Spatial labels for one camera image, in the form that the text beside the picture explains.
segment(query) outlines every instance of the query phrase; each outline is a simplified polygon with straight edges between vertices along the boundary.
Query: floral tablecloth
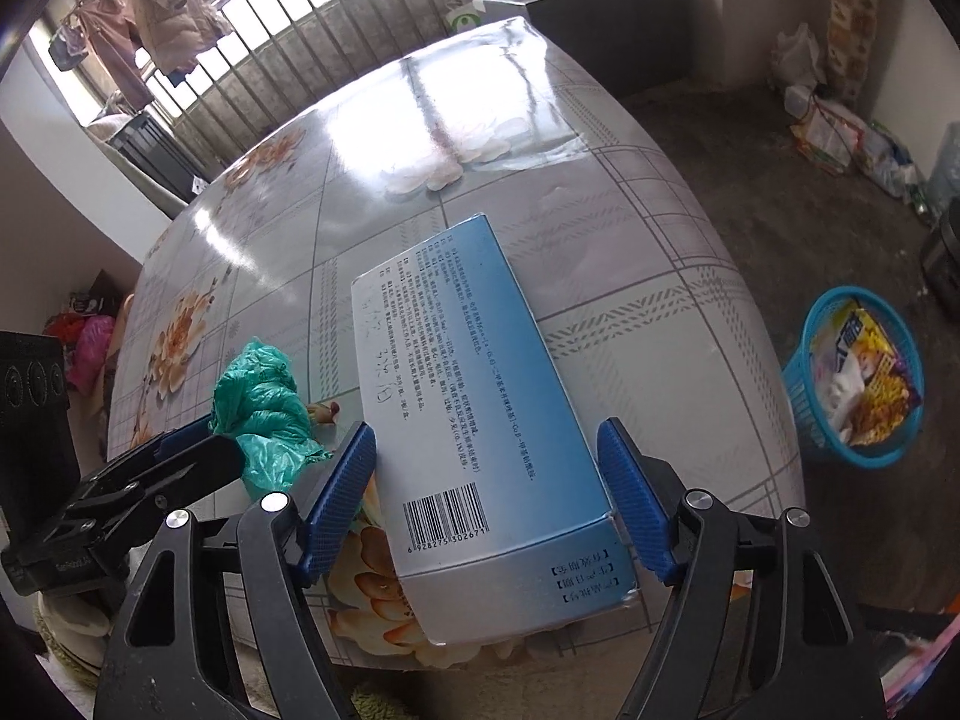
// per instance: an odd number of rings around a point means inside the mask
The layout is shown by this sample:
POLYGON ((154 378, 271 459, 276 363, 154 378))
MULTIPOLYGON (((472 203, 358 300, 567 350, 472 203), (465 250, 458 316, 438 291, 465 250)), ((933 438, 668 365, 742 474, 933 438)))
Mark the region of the floral tablecloth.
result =
MULTIPOLYGON (((374 71, 285 125, 163 234, 136 288, 114 389, 116 456, 207 413, 256 336, 304 402, 336 401, 316 438, 361 418, 350 284, 476 213, 491 220, 584 433, 618 415, 637 444, 732 508, 803 503, 779 366, 750 292, 656 143, 524 20, 374 71)), ((240 483, 194 509, 241 511, 240 483)), ((437 647, 405 605, 368 490, 344 550, 307 594, 331 659, 383 668, 580 658, 643 648, 666 594, 642 574, 623 608, 558 632, 437 647)), ((239 577, 234 635, 253 644, 239 577)))

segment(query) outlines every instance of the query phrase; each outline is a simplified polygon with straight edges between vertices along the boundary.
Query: plastic basket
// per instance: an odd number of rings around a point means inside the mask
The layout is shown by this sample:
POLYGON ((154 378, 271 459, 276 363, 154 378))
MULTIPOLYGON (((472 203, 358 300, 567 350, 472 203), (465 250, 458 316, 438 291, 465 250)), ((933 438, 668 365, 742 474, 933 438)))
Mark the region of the plastic basket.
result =
POLYGON ((887 338, 904 359, 910 382, 923 397, 923 366, 920 353, 910 331, 896 311, 882 298, 859 287, 837 287, 820 296, 803 323, 800 346, 784 367, 784 383, 790 395, 793 418, 797 424, 800 454, 804 460, 844 460, 861 469, 883 469, 904 456, 915 439, 923 418, 923 406, 918 406, 891 433, 887 440, 871 446, 846 446, 827 423, 824 410, 817 401, 810 372, 810 343, 823 324, 848 300, 857 300, 880 324, 887 338))

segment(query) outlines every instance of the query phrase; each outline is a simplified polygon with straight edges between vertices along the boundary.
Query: jacket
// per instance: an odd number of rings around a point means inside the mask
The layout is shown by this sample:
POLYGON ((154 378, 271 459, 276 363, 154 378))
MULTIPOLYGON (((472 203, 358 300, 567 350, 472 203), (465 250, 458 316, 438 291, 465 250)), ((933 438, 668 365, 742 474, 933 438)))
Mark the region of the jacket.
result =
POLYGON ((86 42, 113 78, 131 108, 142 111, 154 101, 134 55, 142 45, 131 0, 81 0, 75 10, 86 42))
POLYGON ((233 31, 209 0, 133 0, 143 47, 163 74, 192 71, 197 55, 233 31))

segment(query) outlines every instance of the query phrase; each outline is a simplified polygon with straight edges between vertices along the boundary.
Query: plastic bag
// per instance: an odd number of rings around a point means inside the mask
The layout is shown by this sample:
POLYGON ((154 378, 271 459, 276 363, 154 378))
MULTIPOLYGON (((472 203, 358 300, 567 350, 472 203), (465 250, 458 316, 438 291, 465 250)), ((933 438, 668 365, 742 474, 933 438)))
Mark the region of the plastic bag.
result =
POLYGON ((794 34, 781 32, 776 36, 776 45, 770 56, 770 74, 781 89, 794 84, 816 89, 819 84, 827 82, 820 44, 809 25, 802 23, 794 34))
POLYGON ((866 129, 866 122, 844 105, 816 97, 803 120, 790 127, 800 153, 833 175, 851 167, 866 129))
POLYGON ((83 330, 80 330, 77 348, 73 353, 73 365, 66 372, 66 380, 85 397, 93 392, 100 368, 107 362, 113 324, 113 317, 90 317, 83 324, 83 330))
POLYGON ((899 199, 906 193, 904 165, 896 156, 896 147, 872 124, 863 133, 859 151, 856 153, 856 164, 864 175, 887 194, 899 199))
POLYGON ((247 458, 244 485, 254 500, 273 491, 285 493, 306 464, 330 458, 311 437, 290 361, 258 338, 217 382, 210 429, 240 445, 247 458))

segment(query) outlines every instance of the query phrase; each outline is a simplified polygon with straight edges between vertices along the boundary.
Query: white box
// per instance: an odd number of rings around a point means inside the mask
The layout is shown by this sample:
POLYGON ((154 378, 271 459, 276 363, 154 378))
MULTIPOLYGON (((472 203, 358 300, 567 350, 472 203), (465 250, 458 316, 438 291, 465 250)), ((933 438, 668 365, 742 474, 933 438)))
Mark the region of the white box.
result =
POLYGON ((622 604, 630 555, 484 215, 353 282, 366 422, 404 594, 435 644, 622 604))

